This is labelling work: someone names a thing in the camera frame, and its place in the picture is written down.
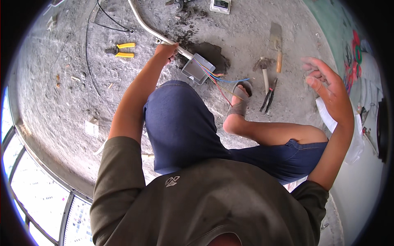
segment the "plastic bag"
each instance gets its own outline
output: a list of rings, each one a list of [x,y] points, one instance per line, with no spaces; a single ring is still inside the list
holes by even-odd
[[[327,126],[328,130],[332,133],[336,125],[338,124],[328,113],[327,109],[325,108],[323,99],[321,97],[316,99],[316,105],[319,109],[320,117],[322,118],[324,124]],[[344,162],[347,164],[353,164],[358,159],[362,152],[364,151],[364,140],[362,138],[362,125],[361,125],[361,117],[360,115],[354,110],[354,132],[353,138],[351,140],[350,147],[348,152],[346,153]]]

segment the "glass window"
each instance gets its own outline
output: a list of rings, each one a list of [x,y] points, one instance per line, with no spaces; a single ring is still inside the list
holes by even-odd
[[[2,103],[1,112],[1,142],[3,142],[8,130],[12,127],[11,111],[8,105],[8,91],[4,94],[4,101]]]
[[[54,244],[49,241],[34,225],[29,224],[30,234],[39,246],[53,246]]]
[[[25,152],[11,187],[33,219],[55,240],[59,240],[61,219],[69,191],[57,184]]]
[[[4,151],[3,163],[4,169],[6,170],[7,177],[11,174],[12,167],[14,166],[14,162],[18,157],[20,150],[23,145],[20,143],[16,134],[11,138],[6,150]]]
[[[15,202],[15,206],[17,207],[17,209],[18,209],[18,211],[19,211],[19,214],[20,214],[20,216],[21,216],[23,222],[25,222],[26,215],[25,215],[24,212],[20,209],[18,203],[17,203],[15,200],[14,200],[14,202]]]
[[[90,229],[89,211],[91,205],[81,198],[75,196],[72,201],[69,217],[67,218],[64,233],[64,245],[94,245],[92,241],[92,230]]]

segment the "sandal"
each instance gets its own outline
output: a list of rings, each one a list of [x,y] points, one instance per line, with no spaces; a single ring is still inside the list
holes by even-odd
[[[240,88],[238,88],[239,85],[242,85],[245,88],[249,96],[247,96],[245,92],[243,92]],[[247,80],[240,81],[235,85],[232,93],[233,95],[241,98],[242,101],[233,105],[232,107],[231,106],[229,107],[225,116],[225,120],[227,119],[227,116],[229,116],[230,114],[239,114],[245,116],[247,104],[250,100],[250,97],[252,96],[252,90],[253,90],[252,84],[250,84],[250,82],[248,82]]]

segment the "denim shorts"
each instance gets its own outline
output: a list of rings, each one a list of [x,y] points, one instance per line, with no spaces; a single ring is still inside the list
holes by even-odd
[[[310,174],[327,145],[290,139],[284,145],[228,150],[216,135],[213,114],[190,85],[178,80],[157,88],[143,112],[155,155],[154,170],[160,174],[220,158],[258,166],[285,185]]]

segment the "person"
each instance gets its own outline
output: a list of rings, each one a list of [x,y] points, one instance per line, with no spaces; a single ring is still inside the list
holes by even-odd
[[[227,150],[213,115],[187,83],[156,88],[177,47],[158,45],[113,117],[90,210],[93,243],[317,245],[328,190],[354,130],[340,76],[317,58],[302,58],[303,69],[312,70],[306,83],[338,123],[329,141],[312,126],[246,121],[252,88],[237,85],[223,128],[259,146]],[[147,186],[140,147],[144,123],[154,169],[163,174]],[[305,176],[291,193],[282,186]]]

